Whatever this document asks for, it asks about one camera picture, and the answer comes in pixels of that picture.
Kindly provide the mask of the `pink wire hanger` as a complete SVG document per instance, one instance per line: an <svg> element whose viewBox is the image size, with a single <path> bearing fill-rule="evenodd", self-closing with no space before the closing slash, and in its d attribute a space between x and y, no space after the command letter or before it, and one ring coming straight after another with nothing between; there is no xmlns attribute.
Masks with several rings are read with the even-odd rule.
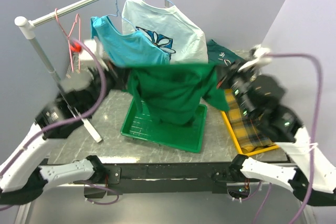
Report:
<svg viewBox="0 0 336 224"><path fill-rule="evenodd" d="M62 33L66 37L66 40L67 40L67 43L68 43L70 67L71 67L71 71L74 72L73 56L74 56L74 54L79 54L82 51L82 47L71 38L72 38L72 33L74 31L75 26L78 25L78 40L81 40L81 18L80 18L80 15L76 14L75 21L73 22L70 31L67 33L65 31L65 29L63 28L63 26L61 25L61 22L59 21L58 9L57 8L55 8L54 14L55 14L55 20L56 20L59 28L61 29Z"/></svg>

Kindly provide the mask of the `green t shirt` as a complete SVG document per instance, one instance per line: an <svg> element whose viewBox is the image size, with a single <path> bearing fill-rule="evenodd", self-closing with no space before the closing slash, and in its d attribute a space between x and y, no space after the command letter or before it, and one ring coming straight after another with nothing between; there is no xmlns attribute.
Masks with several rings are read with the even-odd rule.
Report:
<svg viewBox="0 0 336 224"><path fill-rule="evenodd" d="M137 109L145 105L154 122L175 125L188 124L201 99L228 111L224 91L217 85L217 66L210 63L136 66L127 76L127 92Z"/></svg>

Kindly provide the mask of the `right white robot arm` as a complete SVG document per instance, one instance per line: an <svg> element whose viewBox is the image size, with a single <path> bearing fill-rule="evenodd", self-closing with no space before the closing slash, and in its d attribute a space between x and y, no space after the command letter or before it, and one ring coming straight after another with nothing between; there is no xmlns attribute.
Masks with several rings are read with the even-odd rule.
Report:
<svg viewBox="0 0 336 224"><path fill-rule="evenodd" d="M282 167L238 154L229 166L234 182L259 179L283 187L307 205L335 206L335 166L322 154L295 112L281 104L286 91L277 80L265 74L251 79L254 69L240 71L242 63L216 66L217 86L230 87L245 119L251 119L265 137L294 161L295 167Z"/></svg>

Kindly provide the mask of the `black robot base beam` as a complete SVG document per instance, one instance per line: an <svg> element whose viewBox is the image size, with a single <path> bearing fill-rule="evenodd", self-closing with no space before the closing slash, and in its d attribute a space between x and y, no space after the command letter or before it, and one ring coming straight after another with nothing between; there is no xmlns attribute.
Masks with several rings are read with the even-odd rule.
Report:
<svg viewBox="0 0 336 224"><path fill-rule="evenodd" d="M230 162L104 164L91 183L120 194L203 192L225 194L227 184L256 182L231 172Z"/></svg>

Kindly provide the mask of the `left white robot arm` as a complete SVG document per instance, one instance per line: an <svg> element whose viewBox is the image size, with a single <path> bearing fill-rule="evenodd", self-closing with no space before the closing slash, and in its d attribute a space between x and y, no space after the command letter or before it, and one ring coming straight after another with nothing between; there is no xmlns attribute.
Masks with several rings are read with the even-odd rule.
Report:
<svg viewBox="0 0 336 224"><path fill-rule="evenodd" d="M129 70L109 64L60 81L61 92L36 116L26 137L1 165L1 209L25 205L48 189L77 181L98 183L108 170L96 155L71 164L43 166L58 140L66 140L98 109L111 90L123 90Z"/></svg>

